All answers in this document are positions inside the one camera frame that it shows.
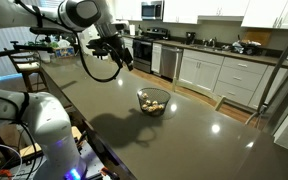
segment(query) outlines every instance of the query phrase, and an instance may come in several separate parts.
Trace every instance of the stove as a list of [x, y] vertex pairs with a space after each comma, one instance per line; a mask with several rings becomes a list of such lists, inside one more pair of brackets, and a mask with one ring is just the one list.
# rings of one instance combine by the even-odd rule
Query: stove
[[153, 42], [168, 38], [169, 31], [167, 29], [156, 27], [147, 28], [144, 36], [134, 38], [134, 68], [151, 73]]

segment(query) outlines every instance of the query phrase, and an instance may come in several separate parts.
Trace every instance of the gray countertop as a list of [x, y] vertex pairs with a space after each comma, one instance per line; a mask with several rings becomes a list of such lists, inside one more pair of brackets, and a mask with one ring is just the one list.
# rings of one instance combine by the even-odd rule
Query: gray countertop
[[[99, 78], [110, 77], [117, 67], [90, 56], [86, 61], [91, 73]], [[142, 88], [157, 86], [126, 70], [121, 70], [115, 81], [98, 83], [84, 72], [77, 58], [56, 59], [44, 64], [43, 69], [141, 180], [240, 177], [241, 167], [248, 168], [245, 162], [249, 163], [246, 160], [252, 150], [256, 152], [256, 141], [262, 136], [204, 102], [170, 91], [163, 116], [144, 115], [136, 94]], [[275, 147], [271, 139], [265, 143]]]
[[[136, 38], [137, 36], [123, 35], [123, 37]], [[210, 49], [194, 48], [194, 47], [191, 47], [190, 45], [182, 44], [181, 42], [178, 42], [178, 41], [157, 40], [157, 41], [154, 41], [154, 43], [163, 44], [167, 46], [176, 46], [179, 48], [205, 52], [205, 53], [210, 53], [210, 54], [215, 54], [215, 55], [221, 55], [225, 57], [232, 57], [232, 58], [242, 59], [246, 61], [261, 63], [261, 64], [273, 65], [273, 66], [276, 65], [276, 63], [279, 60], [278, 58], [269, 57], [269, 56], [248, 56], [244, 54], [232, 53], [229, 51], [213, 51]], [[288, 61], [284, 61], [282, 67], [288, 68]]]

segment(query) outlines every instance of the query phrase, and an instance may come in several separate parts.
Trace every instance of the backsplash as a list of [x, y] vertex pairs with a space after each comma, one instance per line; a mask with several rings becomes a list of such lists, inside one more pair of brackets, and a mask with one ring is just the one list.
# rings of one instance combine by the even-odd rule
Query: backsplash
[[[219, 42], [233, 43], [237, 35], [244, 37], [247, 28], [241, 27], [242, 22], [236, 21], [201, 21], [201, 24], [163, 23], [160, 21], [130, 21], [130, 24], [141, 25], [145, 31], [148, 27], [162, 27], [170, 30], [171, 36], [185, 37], [186, 32], [195, 32], [197, 39], [210, 39], [216, 36]], [[288, 44], [288, 30], [272, 30], [270, 40], [263, 48], [284, 50]]]

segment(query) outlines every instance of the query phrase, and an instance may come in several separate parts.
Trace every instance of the dishwasher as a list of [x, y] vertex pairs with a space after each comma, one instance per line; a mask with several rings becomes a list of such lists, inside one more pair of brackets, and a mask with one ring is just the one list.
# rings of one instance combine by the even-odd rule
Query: dishwasher
[[160, 75], [173, 79], [178, 78], [181, 68], [183, 49], [170, 46], [162, 46]]

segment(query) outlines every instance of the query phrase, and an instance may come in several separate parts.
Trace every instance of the bowl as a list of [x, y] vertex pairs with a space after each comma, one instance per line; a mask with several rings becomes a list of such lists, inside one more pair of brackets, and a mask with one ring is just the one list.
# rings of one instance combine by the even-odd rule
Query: bowl
[[150, 116], [161, 116], [165, 112], [171, 95], [161, 89], [144, 88], [137, 92], [137, 97], [143, 113]]

